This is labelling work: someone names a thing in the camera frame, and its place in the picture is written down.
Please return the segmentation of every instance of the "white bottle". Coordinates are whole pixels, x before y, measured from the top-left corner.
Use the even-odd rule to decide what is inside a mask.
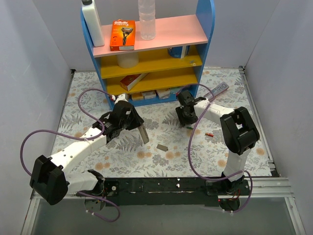
[[[95,47],[104,46],[104,36],[101,31],[101,23],[94,0],[82,0],[84,18]]]
[[[156,36],[156,3],[155,0],[138,0],[140,34],[144,40]]]

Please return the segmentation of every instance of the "floral pattern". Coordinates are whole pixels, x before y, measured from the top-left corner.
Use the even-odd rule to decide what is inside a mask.
[[[226,82],[229,89],[214,101],[229,108],[247,107],[251,112],[245,87],[238,70],[209,70],[205,68],[201,83],[214,88]],[[70,87],[59,132],[82,136],[94,121],[84,115],[77,106],[78,95],[87,88],[100,88],[95,72],[76,72]],[[198,95],[207,91],[199,87]],[[122,131],[120,136],[106,146],[95,150],[81,161],[72,173],[95,169],[104,177],[192,177],[187,157],[187,145],[191,130],[181,127],[175,108],[178,101],[136,107],[145,121],[150,141],[144,145],[137,130]],[[100,117],[110,110],[107,100],[100,92],[88,92],[82,98],[83,108]],[[210,132],[214,137],[206,136]],[[61,151],[73,140],[56,137],[53,153]],[[158,144],[168,146],[168,151],[157,149]],[[248,156],[246,170],[252,176],[270,176],[268,157],[261,141]],[[228,157],[221,128],[208,120],[201,120],[192,142],[192,163],[197,172],[205,176],[220,176]]]

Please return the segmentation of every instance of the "gray floor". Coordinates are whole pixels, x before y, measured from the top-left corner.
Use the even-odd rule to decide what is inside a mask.
[[[199,206],[122,206],[121,217],[107,223],[86,213],[83,199],[64,199],[55,206],[41,200],[34,235],[294,235],[284,198],[252,198],[241,212],[205,210]],[[115,217],[115,208],[101,214]]]

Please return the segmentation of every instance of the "wall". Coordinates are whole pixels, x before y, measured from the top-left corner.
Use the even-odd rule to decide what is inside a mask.
[[[281,0],[247,64],[247,78],[275,164],[288,176],[313,234],[313,2]]]
[[[81,29],[81,1],[33,1],[68,66],[94,70]],[[197,2],[156,0],[156,17],[195,14]],[[207,65],[228,68],[245,65],[278,2],[215,0],[216,26]],[[137,0],[96,0],[96,4],[102,24],[120,18],[139,20]]]
[[[29,206],[30,177],[19,151],[36,129],[57,129],[70,70],[31,0],[0,0],[0,234],[20,234]],[[38,134],[26,143],[29,169],[49,155],[54,136]]]

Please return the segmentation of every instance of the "bottle cap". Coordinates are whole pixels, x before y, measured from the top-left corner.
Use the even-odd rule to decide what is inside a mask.
[[[92,4],[92,0],[82,0],[83,5],[90,5]]]

